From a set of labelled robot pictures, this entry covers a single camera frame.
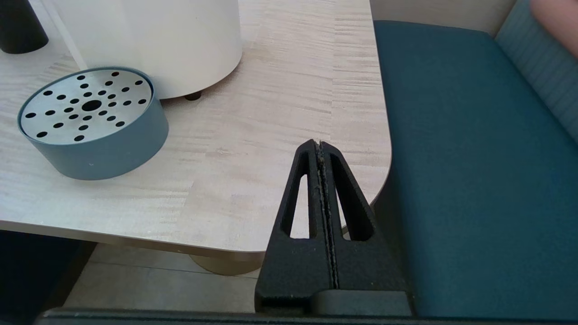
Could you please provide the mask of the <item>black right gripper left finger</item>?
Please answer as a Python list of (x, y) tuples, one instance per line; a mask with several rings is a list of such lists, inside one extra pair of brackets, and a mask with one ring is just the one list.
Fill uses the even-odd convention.
[[(258, 313), (305, 313), (314, 294), (334, 286), (319, 153), (319, 144), (312, 139), (295, 152), (256, 283)], [(303, 176), (307, 181), (309, 237), (292, 238)]]

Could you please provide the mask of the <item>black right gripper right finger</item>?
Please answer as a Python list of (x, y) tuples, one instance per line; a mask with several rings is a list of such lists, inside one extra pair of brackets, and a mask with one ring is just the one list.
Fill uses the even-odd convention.
[(345, 157), (319, 146), (326, 241), (334, 288), (408, 292), (377, 219)]

